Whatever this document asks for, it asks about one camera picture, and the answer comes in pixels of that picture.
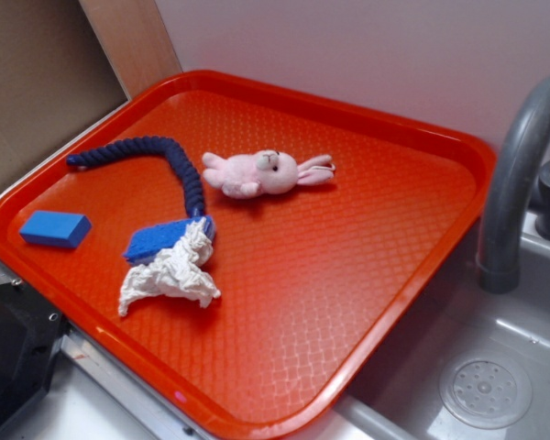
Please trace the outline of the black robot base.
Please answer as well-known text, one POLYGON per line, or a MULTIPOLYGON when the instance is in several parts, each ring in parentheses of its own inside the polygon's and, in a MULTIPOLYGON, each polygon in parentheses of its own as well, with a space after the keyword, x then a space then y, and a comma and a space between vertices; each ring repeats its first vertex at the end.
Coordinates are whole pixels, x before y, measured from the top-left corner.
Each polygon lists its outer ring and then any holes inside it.
POLYGON ((0 433, 49 393, 66 324, 31 285, 0 284, 0 433))

